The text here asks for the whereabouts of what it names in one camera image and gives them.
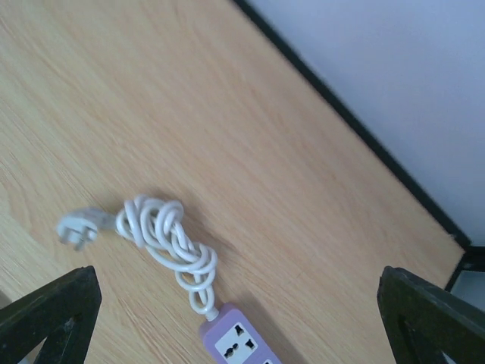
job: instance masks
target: electrical plug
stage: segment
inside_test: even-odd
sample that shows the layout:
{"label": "electrical plug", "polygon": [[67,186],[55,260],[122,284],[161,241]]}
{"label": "electrical plug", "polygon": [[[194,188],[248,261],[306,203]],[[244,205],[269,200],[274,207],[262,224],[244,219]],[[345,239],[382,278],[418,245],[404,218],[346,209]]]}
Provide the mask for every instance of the electrical plug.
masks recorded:
{"label": "electrical plug", "polygon": [[95,207],[74,210],[58,223],[57,232],[63,244],[74,244],[81,250],[94,241],[99,230],[114,230],[116,217]]}

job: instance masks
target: purple power strip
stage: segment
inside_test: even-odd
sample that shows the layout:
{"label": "purple power strip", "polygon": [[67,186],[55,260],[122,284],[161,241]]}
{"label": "purple power strip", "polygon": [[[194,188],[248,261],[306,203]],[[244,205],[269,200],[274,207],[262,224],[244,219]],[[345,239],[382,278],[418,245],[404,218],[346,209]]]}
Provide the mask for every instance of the purple power strip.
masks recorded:
{"label": "purple power strip", "polygon": [[199,334],[217,364],[281,364],[249,320],[232,303],[204,322]]}

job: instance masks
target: white power cord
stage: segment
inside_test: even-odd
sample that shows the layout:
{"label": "white power cord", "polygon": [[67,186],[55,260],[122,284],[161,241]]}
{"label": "white power cord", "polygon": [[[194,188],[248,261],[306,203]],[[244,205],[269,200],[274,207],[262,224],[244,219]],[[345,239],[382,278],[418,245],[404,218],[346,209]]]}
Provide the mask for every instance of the white power cord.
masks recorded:
{"label": "white power cord", "polygon": [[175,271],[177,283],[189,291],[192,309],[213,321],[219,314],[212,287],[217,253],[186,236],[182,217],[180,202],[139,195],[126,201],[116,216],[96,208],[73,211],[59,221],[57,232],[61,242],[75,244],[75,250],[94,241],[99,230],[114,230],[139,248],[145,247],[157,262]]}

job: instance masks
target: power strip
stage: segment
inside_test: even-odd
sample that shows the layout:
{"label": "power strip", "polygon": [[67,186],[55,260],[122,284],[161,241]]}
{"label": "power strip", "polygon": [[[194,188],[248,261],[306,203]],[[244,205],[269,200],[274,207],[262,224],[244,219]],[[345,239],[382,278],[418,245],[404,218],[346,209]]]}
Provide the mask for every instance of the power strip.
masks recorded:
{"label": "power strip", "polygon": [[65,215],[58,223],[61,242],[81,250],[94,241],[100,230],[113,230],[175,271],[177,283],[189,292],[192,309],[207,321],[199,329],[207,351],[218,364],[281,364],[232,303],[214,307],[217,253],[209,246],[192,242],[181,225],[183,207],[145,195],[126,201],[124,209],[111,215],[88,207]]}
{"label": "power strip", "polygon": [[232,303],[225,303],[214,321],[204,322],[199,335],[217,364],[281,364],[249,320]]}

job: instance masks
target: wood grain surface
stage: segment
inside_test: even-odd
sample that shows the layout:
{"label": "wood grain surface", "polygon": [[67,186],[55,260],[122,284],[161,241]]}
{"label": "wood grain surface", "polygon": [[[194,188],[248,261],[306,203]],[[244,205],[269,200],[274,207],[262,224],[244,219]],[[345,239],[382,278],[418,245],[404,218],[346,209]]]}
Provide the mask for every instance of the wood grain surface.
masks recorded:
{"label": "wood grain surface", "polygon": [[94,265],[86,362],[211,363],[173,273],[71,209],[176,198],[220,255],[215,290],[284,363],[393,362],[385,265],[443,286],[461,250],[226,0],[0,2],[0,290]]}

